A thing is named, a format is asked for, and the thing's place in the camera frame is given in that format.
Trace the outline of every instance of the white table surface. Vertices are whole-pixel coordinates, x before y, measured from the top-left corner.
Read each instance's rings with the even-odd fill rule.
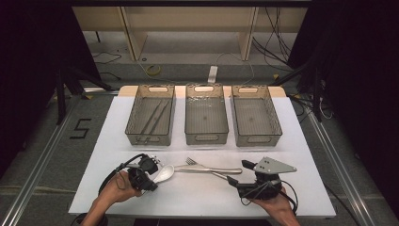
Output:
[[[139,153],[156,155],[164,164],[184,165],[190,157],[202,165],[216,168],[242,168],[233,175],[240,183],[253,183],[255,174],[244,169],[241,160],[258,163],[264,156],[297,168],[282,173],[298,196],[297,215],[309,218],[332,218],[335,211],[314,164],[308,144],[299,126],[289,98],[273,98],[283,135],[275,147],[238,148],[231,119],[231,105],[226,97],[229,135],[226,145],[188,146],[184,134],[184,97],[176,98],[172,142],[168,147],[132,146],[124,134],[134,97],[115,97],[108,111],[85,174],[73,199],[70,214],[88,211],[97,197],[104,178],[120,163]],[[287,194],[295,198],[290,187]],[[208,173],[175,172],[167,181],[142,197],[114,204],[110,215],[134,218],[265,218],[266,212],[256,204],[244,206],[237,189],[227,181]]]

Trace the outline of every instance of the translucent gray bin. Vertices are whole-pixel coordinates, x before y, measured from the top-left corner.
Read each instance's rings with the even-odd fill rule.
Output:
[[[184,131],[188,145],[226,143],[229,125],[221,84],[185,87]]]
[[[125,130],[131,144],[170,145],[174,108],[174,86],[139,86]]]
[[[282,135],[267,86],[232,86],[231,111],[237,147],[276,146]]]

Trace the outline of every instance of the spoon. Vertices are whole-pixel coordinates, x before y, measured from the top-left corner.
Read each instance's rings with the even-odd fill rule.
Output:
[[[159,171],[158,175],[156,175],[155,179],[153,179],[153,182],[156,184],[163,182],[169,179],[173,173],[174,167],[172,165],[166,165],[161,169],[161,171]]]

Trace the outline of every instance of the white power adapter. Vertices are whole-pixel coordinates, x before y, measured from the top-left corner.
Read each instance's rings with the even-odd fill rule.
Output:
[[[209,71],[208,83],[214,83],[216,81],[217,66],[211,66]]]

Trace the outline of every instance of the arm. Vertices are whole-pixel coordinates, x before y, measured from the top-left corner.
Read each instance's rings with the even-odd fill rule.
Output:
[[[278,195],[271,200],[252,200],[252,202],[260,205],[273,219],[282,226],[298,226],[299,222],[291,209],[289,201],[282,195]]]
[[[140,196],[141,192],[133,189],[129,182],[129,176],[126,171],[117,173],[105,186],[99,197],[93,201],[81,225],[97,225],[106,210],[115,202],[124,202],[134,196]]]

